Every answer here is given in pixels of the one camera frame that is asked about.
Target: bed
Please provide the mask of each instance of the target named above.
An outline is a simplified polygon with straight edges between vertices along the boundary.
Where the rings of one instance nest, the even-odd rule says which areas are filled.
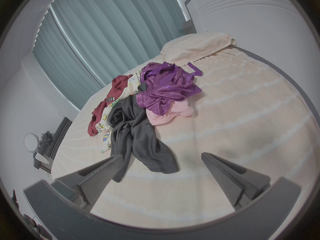
[[[176,63],[192,72],[202,92],[189,98],[194,113],[155,127],[176,156],[179,171],[151,172],[131,155],[125,177],[111,181],[91,210],[101,218],[144,228],[177,228],[208,222],[234,212],[201,160],[210,152],[271,177],[285,176],[302,186],[287,220],[301,208],[319,171],[320,135],[301,94],[265,63],[230,46],[229,35],[190,34],[168,42],[149,62]],[[111,86],[94,94],[75,118],[56,154],[53,179],[110,156],[87,133],[91,112]]]

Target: curtain fold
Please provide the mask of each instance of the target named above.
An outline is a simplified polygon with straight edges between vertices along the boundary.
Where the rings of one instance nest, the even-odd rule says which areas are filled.
[[[160,53],[165,43],[184,34],[182,23],[185,19],[177,0],[54,0],[51,6],[68,38],[106,85],[117,75],[124,74],[154,58]],[[34,55],[51,81],[75,106],[81,109],[83,101],[101,86],[95,83],[96,80],[90,80],[89,87],[82,86],[86,81],[78,79],[80,76],[91,78],[84,73],[85,67],[81,62],[79,71],[82,73],[78,78],[74,78],[70,72],[64,72],[61,75],[55,73],[61,70],[57,67],[63,67],[60,62],[70,63],[76,58],[71,51],[61,53],[49,47],[57,45],[68,49],[64,40],[57,38],[49,43],[48,38],[44,36],[58,35],[58,31],[53,32],[54,27],[47,26],[55,24],[46,19],[48,14],[45,15],[40,27]],[[51,62],[60,62],[52,65],[45,62],[47,59]],[[74,67],[78,63],[74,62],[74,66],[70,66],[73,69],[72,72],[75,71]],[[74,90],[65,86],[69,78],[72,86],[76,83],[79,85],[74,86]],[[75,97],[76,93],[83,98]]]

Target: purple satin fabric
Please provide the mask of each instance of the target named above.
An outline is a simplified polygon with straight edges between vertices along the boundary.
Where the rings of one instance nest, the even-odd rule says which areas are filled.
[[[140,107],[163,116],[172,101],[183,101],[201,92],[193,83],[194,76],[201,76],[202,71],[188,63],[195,72],[187,73],[175,64],[150,62],[142,69],[141,82],[146,82],[147,90],[136,95]]]

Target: pile of clothes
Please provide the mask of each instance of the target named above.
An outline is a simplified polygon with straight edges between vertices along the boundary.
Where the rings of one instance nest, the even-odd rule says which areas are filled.
[[[149,170],[170,174],[178,165],[172,151],[156,137],[155,125],[193,113],[188,98],[201,92],[193,83],[202,71],[187,73],[175,64],[151,62],[138,73],[112,80],[106,98],[92,112],[88,134],[102,133],[101,152],[122,154],[123,165],[113,180],[120,182],[129,165],[131,152]]]

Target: maroon shirt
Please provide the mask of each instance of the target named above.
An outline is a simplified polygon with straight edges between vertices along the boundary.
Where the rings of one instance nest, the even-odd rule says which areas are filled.
[[[92,137],[98,134],[96,124],[101,121],[103,110],[114,100],[119,98],[123,90],[128,87],[128,79],[133,75],[118,75],[112,80],[112,87],[106,98],[92,112],[92,119],[88,126],[88,134]]]

